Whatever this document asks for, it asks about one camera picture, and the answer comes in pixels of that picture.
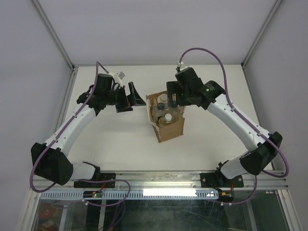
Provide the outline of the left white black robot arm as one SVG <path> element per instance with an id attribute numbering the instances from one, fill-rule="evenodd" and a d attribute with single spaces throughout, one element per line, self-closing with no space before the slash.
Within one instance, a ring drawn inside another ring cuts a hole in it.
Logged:
<path id="1" fill-rule="evenodd" d="M 83 131 L 107 106 L 116 112 L 132 111 L 134 106 L 145 106 L 146 102 L 137 93 L 133 82 L 129 82 L 129 95 L 125 87 L 109 74 L 98 74 L 94 84 L 82 93 L 70 117 L 44 143 L 35 143 L 31 148 L 33 175 L 54 184 L 65 185 L 70 180 L 84 180 L 95 187 L 101 181 L 100 167 L 89 162 L 71 163 L 68 154 Z"/>

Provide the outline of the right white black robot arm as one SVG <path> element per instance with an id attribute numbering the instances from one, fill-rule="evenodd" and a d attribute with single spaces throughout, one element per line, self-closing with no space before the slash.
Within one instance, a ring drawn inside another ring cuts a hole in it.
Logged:
<path id="1" fill-rule="evenodd" d="M 270 133 L 251 119 L 243 119 L 233 103 L 227 101 L 226 92 L 217 82 L 203 83 L 193 68 L 188 67 L 175 75 L 176 81 L 167 85 L 168 105 L 196 105 L 220 119 L 244 144 L 246 152 L 233 160 L 219 163 L 216 183 L 227 186 L 232 179 L 246 173 L 257 176 L 277 155 L 282 142 L 278 132 Z"/>

